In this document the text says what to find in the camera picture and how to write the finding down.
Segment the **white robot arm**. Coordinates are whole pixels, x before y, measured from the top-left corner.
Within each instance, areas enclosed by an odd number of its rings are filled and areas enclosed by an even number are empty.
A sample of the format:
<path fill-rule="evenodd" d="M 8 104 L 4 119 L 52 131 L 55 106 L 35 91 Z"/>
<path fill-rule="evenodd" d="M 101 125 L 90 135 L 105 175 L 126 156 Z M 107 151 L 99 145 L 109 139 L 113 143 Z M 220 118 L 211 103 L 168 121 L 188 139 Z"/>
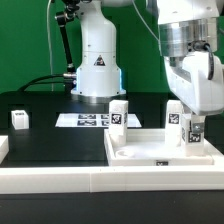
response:
<path fill-rule="evenodd" d="M 169 89 L 191 111 L 191 129 L 201 133 L 204 118 L 224 111 L 224 76 L 217 51 L 217 19 L 224 0 L 143 0 L 157 18 L 156 44 L 163 57 Z M 133 6 L 135 0 L 76 0 L 66 3 L 65 18 L 81 24 L 82 62 L 70 66 L 74 75 L 71 93 L 95 102 L 123 95 L 116 43 L 129 39 L 126 56 L 142 59 L 147 46 L 144 32 L 130 16 L 125 29 L 116 27 L 102 13 L 104 7 Z"/>

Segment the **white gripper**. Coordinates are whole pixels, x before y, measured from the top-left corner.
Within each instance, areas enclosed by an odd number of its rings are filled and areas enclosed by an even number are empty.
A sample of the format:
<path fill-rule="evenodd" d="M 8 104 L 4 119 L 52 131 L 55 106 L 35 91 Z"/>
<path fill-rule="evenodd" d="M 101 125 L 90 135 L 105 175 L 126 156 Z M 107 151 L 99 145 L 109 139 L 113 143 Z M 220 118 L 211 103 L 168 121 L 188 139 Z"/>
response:
<path fill-rule="evenodd" d="M 191 131 L 202 134 L 204 116 L 224 111 L 224 74 L 220 59 L 203 40 L 168 43 L 160 52 L 171 92 L 195 113 L 191 115 Z"/>

